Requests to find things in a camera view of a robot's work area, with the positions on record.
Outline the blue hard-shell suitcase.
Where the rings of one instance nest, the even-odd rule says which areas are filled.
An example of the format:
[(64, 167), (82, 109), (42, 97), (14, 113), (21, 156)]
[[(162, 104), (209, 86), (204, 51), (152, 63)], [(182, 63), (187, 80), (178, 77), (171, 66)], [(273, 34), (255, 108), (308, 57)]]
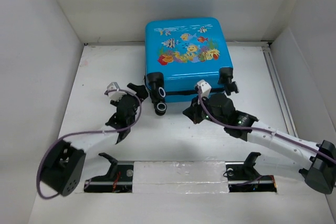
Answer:
[(238, 93), (233, 63), (219, 21), (214, 17), (156, 20), (145, 27), (145, 84), (154, 111), (197, 95), (205, 80), (211, 93)]

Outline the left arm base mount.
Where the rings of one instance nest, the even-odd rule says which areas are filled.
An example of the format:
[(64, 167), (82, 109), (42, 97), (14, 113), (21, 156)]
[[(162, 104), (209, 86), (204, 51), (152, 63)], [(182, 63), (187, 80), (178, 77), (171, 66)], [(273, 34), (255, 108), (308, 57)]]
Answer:
[(99, 156), (109, 162), (109, 169), (85, 181), (85, 193), (132, 193), (134, 162), (118, 161), (107, 153)]

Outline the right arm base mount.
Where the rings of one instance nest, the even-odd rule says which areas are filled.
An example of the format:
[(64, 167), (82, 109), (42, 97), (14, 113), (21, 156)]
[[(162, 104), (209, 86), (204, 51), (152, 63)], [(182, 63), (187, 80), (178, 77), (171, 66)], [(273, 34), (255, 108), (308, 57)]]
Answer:
[(230, 193), (277, 192), (274, 176), (261, 175), (255, 169), (260, 155), (259, 152), (251, 152), (244, 161), (225, 163), (223, 177), (227, 178)]

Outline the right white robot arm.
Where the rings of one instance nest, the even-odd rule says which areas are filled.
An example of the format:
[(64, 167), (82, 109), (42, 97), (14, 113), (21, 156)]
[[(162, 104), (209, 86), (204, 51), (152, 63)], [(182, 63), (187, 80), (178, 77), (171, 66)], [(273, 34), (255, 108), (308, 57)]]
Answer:
[(323, 194), (332, 193), (335, 187), (333, 143), (324, 140), (319, 144), (281, 133), (255, 116), (236, 110), (232, 100), (221, 93), (210, 98), (193, 98), (183, 114), (195, 124), (212, 121), (223, 126), (232, 137), (267, 147), (299, 163), (302, 166), (299, 173), (309, 187)]

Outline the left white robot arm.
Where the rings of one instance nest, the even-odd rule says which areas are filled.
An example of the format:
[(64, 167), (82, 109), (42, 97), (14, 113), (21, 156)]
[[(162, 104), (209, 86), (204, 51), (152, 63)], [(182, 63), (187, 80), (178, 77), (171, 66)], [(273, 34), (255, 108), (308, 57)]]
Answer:
[(99, 130), (68, 133), (56, 140), (42, 157), (37, 175), (37, 194), (44, 200), (58, 196), (70, 195), (80, 181), (85, 187), (91, 183), (103, 180), (112, 182), (112, 192), (125, 188), (124, 181), (128, 179), (127, 170), (118, 160), (105, 152), (98, 155), (107, 162), (96, 168), (87, 165), (88, 151), (115, 134), (116, 143), (121, 143), (138, 122), (142, 113), (142, 102), (149, 96), (144, 85), (129, 83), (127, 89), (120, 89), (113, 82), (105, 91), (110, 103), (115, 106), (107, 123)]

